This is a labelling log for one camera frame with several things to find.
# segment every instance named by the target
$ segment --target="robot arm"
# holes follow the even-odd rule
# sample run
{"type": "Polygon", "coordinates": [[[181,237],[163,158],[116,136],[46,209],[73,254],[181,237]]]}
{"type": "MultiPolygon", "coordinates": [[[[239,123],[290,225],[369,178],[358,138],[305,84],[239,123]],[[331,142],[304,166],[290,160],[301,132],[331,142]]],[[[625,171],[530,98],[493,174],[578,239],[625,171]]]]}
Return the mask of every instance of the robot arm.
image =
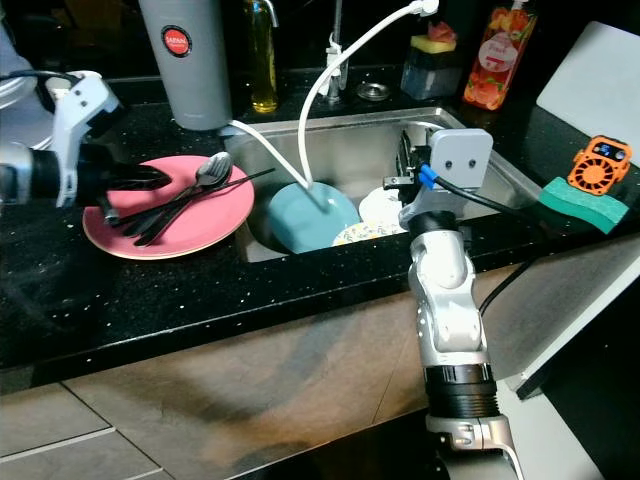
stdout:
{"type": "Polygon", "coordinates": [[[99,136],[121,111],[120,102],[100,77],[78,81],[61,98],[54,114],[49,150],[0,144],[0,205],[21,205],[38,198],[55,199],[56,207],[100,205],[107,221],[118,212],[107,190],[154,190],[171,178],[144,165],[115,162],[100,145],[83,143],[91,131],[99,136]]]}
{"type": "MultiPolygon", "coordinates": [[[[426,151],[432,168],[474,190],[482,184],[492,143],[482,130],[446,130],[431,136],[426,151]],[[469,159],[476,160],[476,168],[466,169],[469,159]],[[464,168],[456,176],[453,170],[459,166],[464,168]]],[[[414,195],[400,212],[400,224],[415,237],[409,284],[418,302],[427,431],[450,478],[485,478],[486,473],[486,478],[523,480],[509,420],[498,407],[482,318],[472,296],[474,267],[458,231],[464,201],[446,190],[417,189],[415,170],[392,183],[408,185],[406,191],[413,189],[414,195]]]]}
{"type": "MultiPolygon", "coordinates": [[[[500,450],[523,480],[509,420],[498,408],[482,319],[471,295],[475,273],[455,215],[427,212],[409,223],[412,232],[422,232],[411,243],[409,283],[418,301],[427,430],[439,449],[500,450]]],[[[448,468],[452,475],[455,467],[448,468]]]]}

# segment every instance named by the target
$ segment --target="oil bottle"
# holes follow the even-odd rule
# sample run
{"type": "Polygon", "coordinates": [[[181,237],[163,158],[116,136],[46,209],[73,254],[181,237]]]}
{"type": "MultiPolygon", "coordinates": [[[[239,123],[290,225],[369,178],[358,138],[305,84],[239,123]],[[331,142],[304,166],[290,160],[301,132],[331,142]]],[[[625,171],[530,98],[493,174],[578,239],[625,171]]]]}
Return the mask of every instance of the oil bottle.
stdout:
{"type": "Polygon", "coordinates": [[[249,24],[249,50],[253,82],[251,104],[258,113],[273,112],[278,107],[276,66],[273,51],[273,28],[278,26],[270,0],[244,0],[249,24]]]}

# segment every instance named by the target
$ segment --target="orange soap bottle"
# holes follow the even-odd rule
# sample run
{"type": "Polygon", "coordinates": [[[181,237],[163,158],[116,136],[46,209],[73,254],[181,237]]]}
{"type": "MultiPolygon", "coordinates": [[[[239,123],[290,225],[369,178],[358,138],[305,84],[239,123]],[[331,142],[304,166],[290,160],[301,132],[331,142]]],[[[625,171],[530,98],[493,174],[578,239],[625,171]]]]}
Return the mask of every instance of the orange soap bottle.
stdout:
{"type": "Polygon", "coordinates": [[[538,18],[525,3],[516,0],[511,10],[493,9],[464,89],[465,102],[486,110],[502,106],[538,18]]]}

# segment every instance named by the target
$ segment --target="yellow sponge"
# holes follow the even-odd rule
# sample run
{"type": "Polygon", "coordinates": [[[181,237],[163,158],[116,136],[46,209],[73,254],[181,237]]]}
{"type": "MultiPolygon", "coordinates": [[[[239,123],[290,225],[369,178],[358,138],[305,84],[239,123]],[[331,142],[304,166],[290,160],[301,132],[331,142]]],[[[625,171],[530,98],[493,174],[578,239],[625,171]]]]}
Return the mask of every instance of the yellow sponge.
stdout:
{"type": "Polygon", "coordinates": [[[427,35],[414,35],[411,37],[411,46],[425,53],[444,53],[456,49],[456,42],[434,42],[427,35]]]}

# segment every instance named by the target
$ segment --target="faucet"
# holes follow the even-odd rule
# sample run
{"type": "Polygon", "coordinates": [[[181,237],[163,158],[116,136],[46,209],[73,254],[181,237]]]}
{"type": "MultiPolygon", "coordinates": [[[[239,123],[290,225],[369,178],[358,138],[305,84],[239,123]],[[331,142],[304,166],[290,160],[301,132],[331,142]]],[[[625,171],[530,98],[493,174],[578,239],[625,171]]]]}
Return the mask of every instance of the faucet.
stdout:
{"type": "MultiPolygon", "coordinates": [[[[329,48],[327,48],[327,66],[342,53],[340,45],[340,30],[342,26],[342,0],[336,0],[335,14],[333,18],[333,31],[329,36],[329,48]]],[[[320,90],[327,101],[331,104],[340,101],[340,91],[347,86],[348,62],[342,64],[340,69],[336,69],[329,78],[328,85],[320,90]]]]}

